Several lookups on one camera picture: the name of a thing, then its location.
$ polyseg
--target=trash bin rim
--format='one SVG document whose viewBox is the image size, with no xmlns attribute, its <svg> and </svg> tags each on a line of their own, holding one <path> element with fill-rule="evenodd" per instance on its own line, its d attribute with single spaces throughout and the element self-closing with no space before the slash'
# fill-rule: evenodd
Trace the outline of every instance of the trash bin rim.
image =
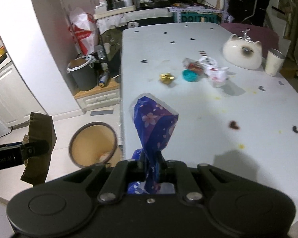
<svg viewBox="0 0 298 238">
<path fill-rule="evenodd" d="M 108 157 L 106 158 L 106 160 L 102 161 L 102 164 L 106 164 L 108 163 L 108 161 L 112 158 L 112 156 L 114 155 L 116 149 L 117 149 L 117 135 L 116 135 L 116 132 L 115 130 L 113 129 L 113 127 L 111 127 L 109 124 L 107 123 L 104 123 L 104 122 L 100 122 L 100 121 L 96 121 L 96 122 L 90 122 L 88 124 L 85 124 L 84 126 L 80 127 L 73 135 L 73 137 L 71 138 L 71 141 L 70 141 L 70 145 L 69 145 L 69 155 L 70 155 L 70 158 L 72 160 L 72 162 L 78 166 L 79 168 L 85 168 L 85 167 L 88 167 L 88 166 L 83 166 L 83 165 L 80 165 L 78 164 L 74 158 L 73 158 L 73 155 L 72 155 L 72 146 L 73 146 L 73 142 L 75 140 L 75 138 L 84 130 L 84 129 L 87 129 L 88 127 L 91 127 L 91 126 L 97 126 L 97 125 L 102 125 L 102 126 L 105 126 L 105 127 L 108 127 L 114 134 L 114 146 L 113 146 L 113 149 L 112 151 L 110 152 L 110 154 L 108 155 Z"/>
<path fill-rule="evenodd" d="M 85 67 L 85 66 L 88 65 L 88 64 L 91 64 L 91 63 L 93 63 L 93 62 L 96 62 L 96 58 L 95 58 L 94 56 L 92 56 L 92 55 L 87 55 L 87 56 L 86 56 L 86 55 L 83 55 L 83 56 L 81 56 L 80 58 L 85 59 L 85 60 L 86 60 L 86 63 L 84 63 L 84 64 L 82 64 L 82 65 L 80 65 L 80 66 L 77 66 L 77 67 L 75 67 L 75 68 L 70 68 L 71 63 L 69 63 L 69 64 L 67 65 L 67 73 L 70 73 L 70 72 L 72 72 L 72 71 L 77 71 L 77 70 L 79 70 L 79 69 Z"/>
</svg>

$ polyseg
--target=gray trash bin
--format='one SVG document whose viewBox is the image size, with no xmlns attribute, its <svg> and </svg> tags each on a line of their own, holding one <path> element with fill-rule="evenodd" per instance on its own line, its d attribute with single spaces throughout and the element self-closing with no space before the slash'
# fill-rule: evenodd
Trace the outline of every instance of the gray trash bin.
<svg viewBox="0 0 298 238">
<path fill-rule="evenodd" d="M 73 67 L 72 62 L 70 62 L 67 67 L 67 73 L 73 76 L 81 91 L 91 90 L 97 85 L 97 77 L 93 69 L 96 59 L 92 55 L 82 56 L 78 59 L 84 59 L 85 63 Z"/>
</svg>

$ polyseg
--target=white cable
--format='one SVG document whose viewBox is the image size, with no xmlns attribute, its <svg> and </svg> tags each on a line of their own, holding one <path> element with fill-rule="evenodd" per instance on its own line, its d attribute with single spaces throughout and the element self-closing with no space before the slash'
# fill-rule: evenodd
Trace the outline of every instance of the white cable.
<svg viewBox="0 0 298 238">
<path fill-rule="evenodd" d="M 253 14 L 250 15 L 250 16 L 248 16 L 248 17 L 246 17 L 244 20 L 247 20 L 247 19 L 249 19 L 250 17 L 253 17 L 253 16 L 255 15 L 256 6 L 257 6 L 257 0 L 255 0 L 255 5 L 254 5 Z"/>
</svg>

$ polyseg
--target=cat ear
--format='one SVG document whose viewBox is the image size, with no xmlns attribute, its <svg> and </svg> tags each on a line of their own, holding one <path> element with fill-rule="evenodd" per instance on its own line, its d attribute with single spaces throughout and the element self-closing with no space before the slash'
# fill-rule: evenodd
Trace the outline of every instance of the cat ear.
<svg viewBox="0 0 298 238">
<path fill-rule="evenodd" d="M 230 38 L 228 39 L 229 41 L 235 41 L 235 40 L 239 40 L 238 36 L 233 34 L 230 36 Z"/>
<path fill-rule="evenodd" d="M 261 42 L 256 41 L 256 42 L 254 43 L 254 45 L 255 45 L 256 47 L 258 47 L 259 49 L 261 49 Z"/>
</svg>

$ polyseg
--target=tabletop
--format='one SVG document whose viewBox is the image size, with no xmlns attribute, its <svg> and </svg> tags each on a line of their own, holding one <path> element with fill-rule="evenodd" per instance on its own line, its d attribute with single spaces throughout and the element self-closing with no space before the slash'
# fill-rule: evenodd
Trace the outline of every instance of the tabletop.
<svg viewBox="0 0 298 238">
<path fill-rule="evenodd" d="M 122 99 L 124 152 L 131 158 L 141 143 L 129 106 L 151 93 L 179 113 L 162 154 L 189 167 L 208 163 L 281 190 L 296 204 L 298 220 L 298 93 L 280 75 L 228 63 L 222 47 L 231 33 L 215 23 L 171 23 L 123 32 Z M 213 88 L 206 77 L 182 78 L 185 58 L 200 51 L 228 66 L 229 80 Z M 170 72 L 166 86 L 159 74 Z"/>
</svg>

